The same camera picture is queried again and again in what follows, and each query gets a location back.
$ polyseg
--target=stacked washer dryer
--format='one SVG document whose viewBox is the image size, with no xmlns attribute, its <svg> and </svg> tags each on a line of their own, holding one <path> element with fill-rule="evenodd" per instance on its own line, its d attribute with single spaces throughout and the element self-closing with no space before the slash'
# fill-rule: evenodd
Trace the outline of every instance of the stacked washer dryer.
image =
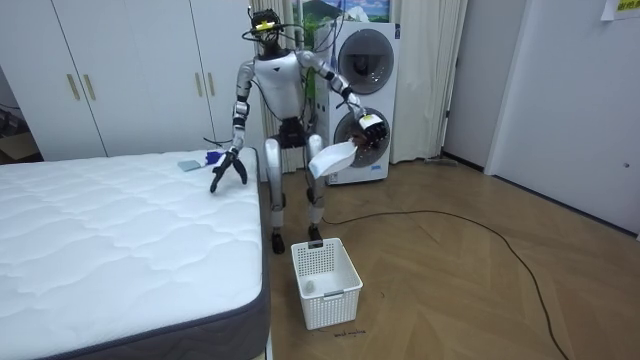
<svg viewBox="0 0 640 360">
<path fill-rule="evenodd" d="M 380 180 L 389 173 L 389 151 L 396 97 L 400 28 L 391 23 L 326 23 L 315 33 L 316 51 L 344 76 L 368 113 L 384 120 L 388 136 L 377 147 L 360 147 L 351 167 L 327 177 L 327 184 Z M 325 146 L 349 140 L 358 125 L 342 97 L 316 77 L 316 132 Z"/>
</svg>

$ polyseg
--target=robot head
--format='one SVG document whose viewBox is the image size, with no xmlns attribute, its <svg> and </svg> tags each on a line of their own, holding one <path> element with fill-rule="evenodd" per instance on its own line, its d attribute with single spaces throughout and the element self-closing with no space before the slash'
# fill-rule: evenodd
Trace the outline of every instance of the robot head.
<svg viewBox="0 0 640 360">
<path fill-rule="evenodd" d="M 265 50 L 278 47 L 278 38 L 283 29 L 280 17 L 272 9 L 256 11 L 251 17 L 250 33 Z"/>
</svg>

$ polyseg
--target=cabinet handle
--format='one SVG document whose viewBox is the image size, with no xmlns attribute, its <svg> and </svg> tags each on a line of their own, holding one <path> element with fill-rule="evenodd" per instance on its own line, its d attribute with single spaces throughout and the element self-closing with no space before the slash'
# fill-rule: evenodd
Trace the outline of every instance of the cabinet handle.
<svg viewBox="0 0 640 360">
<path fill-rule="evenodd" d="M 200 83 L 200 73 L 196 73 L 196 86 L 198 87 L 198 95 L 202 97 L 202 84 Z"/>
<path fill-rule="evenodd" d="M 78 93 L 76 82 L 73 81 L 73 76 L 71 76 L 71 74 L 67 74 L 67 80 L 69 80 L 69 86 L 71 86 L 71 91 L 73 91 L 73 97 L 80 101 L 80 93 Z"/>
<path fill-rule="evenodd" d="M 216 92 L 213 91 L 213 76 L 209 73 L 209 89 L 211 89 L 211 96 L 213 97 Z"/>
<path fill-rule="evenodd" d="M 96 94 L 93 92 L 93 86 L 91 85 L 89 75 L 84 74 L 84 82 L 87 83 L 87 90 L 89 90 L 89 96 L 91 96 L 91 100 L 96 101 Z"/>
</svg>

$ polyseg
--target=humanoid robot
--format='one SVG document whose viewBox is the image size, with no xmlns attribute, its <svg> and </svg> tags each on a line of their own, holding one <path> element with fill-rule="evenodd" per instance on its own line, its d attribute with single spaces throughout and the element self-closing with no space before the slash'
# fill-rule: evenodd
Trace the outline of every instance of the humanoid robot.
<svg viewBox="0 0 640 360">
<path fill-rule="evenodd" d="M 251 17 L 251 30 L 243 34 L 242 38 L 258 42 L 262 52 L 254 59 L 244 62 L 238 71 L 237 101 L 233 107 L 232 145 L 225 152 L 220 165 L 213 169 L 214 178 L 210 188 L 212 193 L 216 191 L 218 182 L 231 165 L 240 174 L 242 182 L 246 183 L 246 170 L 238 159 L 238 154 L 244 146 L 245 122 L 249 115 L 247 99 L 251 82 L 255 78 L 267 107 L 281 122 L 279 133 L 268 138 L 264 144 L 271 193 L 271 242 L 276 254 L 285 250 L 280 234 L 284 223 L 283 210 L 286 206 L 282 192 L 281 150 L 306 147 L 306 159 L 310 161 L 323 149 L 322 138 L 310 133 L 303 124 L 302 115 L 306 100 L 302 72 L 313 69 L 329 82 L 333 91 L 343 97 L 344 104 L 349 107 L 361 129 L 359 133 L 353 134 L 354 142 L 358 146 L 375 146 L 388 135 L 383 121 L 377 116 L 366 116 L 364 107 L 353 94 L 347 80 L 337 74 L 324 59 L 311 51 L 280 47 L 278 38 L 288 26 L 297 25 L 281 24 L 278 15 L 271 9 L 255 12 Z M 307 189 L 311 222 L 308 232 L 311 240 L 322 239 L 318 224 L 324 212 L 324 184 L 324 177 L 318 177 L 311 181 L 310 188 Z"/>
</svg>

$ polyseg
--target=cabinet door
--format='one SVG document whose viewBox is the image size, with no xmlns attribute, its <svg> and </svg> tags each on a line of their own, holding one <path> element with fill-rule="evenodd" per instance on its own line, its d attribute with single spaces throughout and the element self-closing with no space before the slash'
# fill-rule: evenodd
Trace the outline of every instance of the cabinet door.
<svg viewBox="0 0 640 360">
<path fill-rule="evenodd" d="M 105 156 L 51 1 L 3 0 L 0 14 L 0 64 L 44 159 Z"/>
<path fill-rule="evenodd" d="M 215 135 L 189 1 L 125 4 L 155 122 L 169 136 L 164 151 L 204 149 Z"/>
<path fill-rule="evenodd" d="M 248 5 L 248 1 L 242 0 L 191 0 L 202 67 L 207 78 L 211 116 L 218 141 L 231 139 L 238 69 L 240 64 L 255 56 L 254 43 L 240 38 L 242 33 L 251 27 L 247 17 Z M 245 146 L 258 150 L 260 163 L 264 167 L 264 128 L 260 91 L 257 86 L 252 88 L 249 104 L 251 112 L 247 119 Z"/>
<path fill-rule="evenodd" d="M 188 1 L 54 4 L 109 156 L 205 147 L 213 126 Z"/>
<path fill-rule="evenodd" d="M 109 156 L 162 151 L 124 0 L 54 0 Z"/>
</svg>

